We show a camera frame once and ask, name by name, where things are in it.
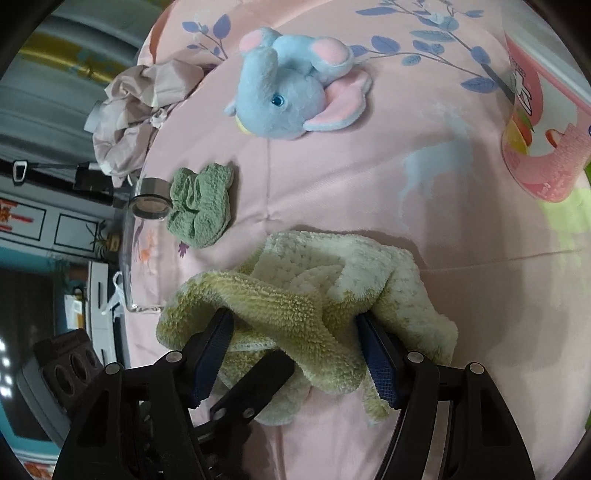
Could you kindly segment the yellow cream fluffy towel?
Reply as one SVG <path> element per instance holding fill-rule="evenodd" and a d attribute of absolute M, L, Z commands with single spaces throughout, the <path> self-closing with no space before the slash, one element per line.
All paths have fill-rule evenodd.
<path fill-rule="evenodd" d="M 235 318 L 217 375 L 226 388 L 270 351 L 294 360 L 293 377 L 256 417 L 267 426 L 293 421 L 311 388 L 334 395 L 362 390 L 370 420 L 389 417 L 356 341 L 353 319 L 360 313 L 374 313 L 407 347 L 438 364 L 451 363 L 459 337 L 429 299 L 412 253 L 359 235 L 270 235 L 235 270 L 202 272 L 182 284 L 163 308 L 157 340 L 183 347 L 218 308 Z"/>

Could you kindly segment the green fluffy cloth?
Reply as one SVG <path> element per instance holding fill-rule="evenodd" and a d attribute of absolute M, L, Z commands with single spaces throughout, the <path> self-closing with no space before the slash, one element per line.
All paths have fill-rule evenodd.
<path fill-rule="evenodd" d="M 172 179 L 167 230 L 189 247 L 202 249 L 221 238 L 231 219 L 231 167 L 211 163 L 200 172 L 178 169 Z"/>

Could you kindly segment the white cabinet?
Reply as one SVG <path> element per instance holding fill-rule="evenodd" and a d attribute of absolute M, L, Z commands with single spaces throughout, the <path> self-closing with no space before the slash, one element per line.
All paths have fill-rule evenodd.
<path fill-rule="evenodd" d="M 106 219 L 1 194 L 1 353 L 90 326 L 90 270 Z"/>

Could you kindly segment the clear glass bottle steel lid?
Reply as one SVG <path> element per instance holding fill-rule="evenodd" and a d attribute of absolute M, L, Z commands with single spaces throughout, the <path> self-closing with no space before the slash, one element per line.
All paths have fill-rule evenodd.
<path fill-rule="evenodd" d="M 124 211 L 118 285 L 131 312 L 158 311 L 163 304 L 158 247 L 165 233 L 164 220 L 172 207 L 169 190 L 166 180 L 141 177 Z"/>

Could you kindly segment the pink tissue pack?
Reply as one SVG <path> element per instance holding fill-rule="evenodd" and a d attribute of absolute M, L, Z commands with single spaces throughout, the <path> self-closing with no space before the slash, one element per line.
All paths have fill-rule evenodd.
<path fill-rule="evenodd" d="M 590 85 L 572 61 L 537 42 L 506 42 L 515 100 L 503 158 L 524 190 L 558 203 L 590 163 Z"/>

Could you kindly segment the pink floral tablecloth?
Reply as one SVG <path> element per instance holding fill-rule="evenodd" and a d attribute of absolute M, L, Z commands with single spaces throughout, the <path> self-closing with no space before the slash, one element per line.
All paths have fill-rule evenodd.
<path fill-rule="evenodd" d="M 226 59 L 174 109 L 144 169 L 235 165 L 233 221 L 195 250 L 147 222 L 135 237 L 132 297 L 162 305 L 188 278 L 235 267 L 283 230 L 353 232 L 410 250 L 436 309 L 459 329 L 454 362 L 485 365 L 521 430 L 535 473 L 554 477 L 590 410 L 590 191 L 564 202 L 527 194 L 501 154 L 511 104 L 465 82 L 483 53 L 509 72 L 498 1 L 177 1 L 142 62 Z M 373 77 L 365 116 L 295 141 L 242 133 L 225 116 L 238 41 L 269 26 L 353 46 Z"/>

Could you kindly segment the crumpled beige pink fabric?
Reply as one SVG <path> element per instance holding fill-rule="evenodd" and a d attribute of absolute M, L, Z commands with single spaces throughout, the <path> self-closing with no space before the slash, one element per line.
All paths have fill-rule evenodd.
<path fill-rule="evenodd" d="M 204 80 L 204 68 L 172 59 L 124 70 L 105 88 L 92 133 L 94 155 L 115 188 L 143 167 L 169 112 Z"/>

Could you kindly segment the teal yellow curtain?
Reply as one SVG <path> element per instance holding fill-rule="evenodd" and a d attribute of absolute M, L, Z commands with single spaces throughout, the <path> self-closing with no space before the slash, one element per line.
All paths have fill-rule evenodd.
<path fill-rule="evenodd" d="M 84 125 L 105 87 L 135 64 L 166 1 L 64 1 L 31 33 L 1 77 L 1 158 L 95 159 Z"/>

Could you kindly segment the blue plush elephant toy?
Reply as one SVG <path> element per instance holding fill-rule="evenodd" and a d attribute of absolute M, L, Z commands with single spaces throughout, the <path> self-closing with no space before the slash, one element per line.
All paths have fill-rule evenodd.
<path fill-rule="evenodd" d="M 238 89 L 224 114 L 245 133 L 294 140 L 345 129 L 367 108 L 373 79 L 338 39 L 263 27 L 242 37 L 239 52 Z"/>

